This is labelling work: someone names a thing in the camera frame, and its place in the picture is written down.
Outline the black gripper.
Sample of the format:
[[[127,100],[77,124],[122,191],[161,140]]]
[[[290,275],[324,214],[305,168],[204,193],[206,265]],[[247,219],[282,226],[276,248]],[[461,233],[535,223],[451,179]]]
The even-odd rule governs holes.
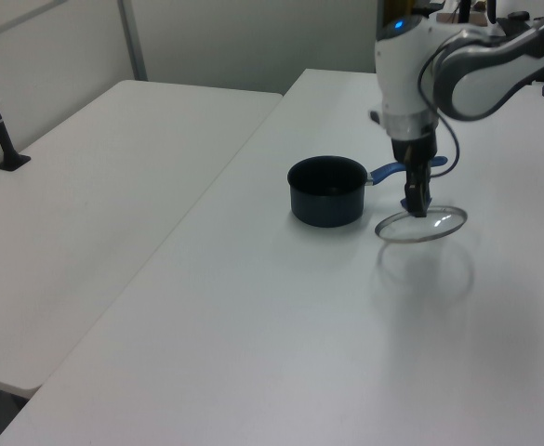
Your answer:
[[[431,161],[437,153],[436,132],[420,138],[391,139],[394,159],[405,167],[405,197],[402,206],[416,217],[426,217],[431,203]]]

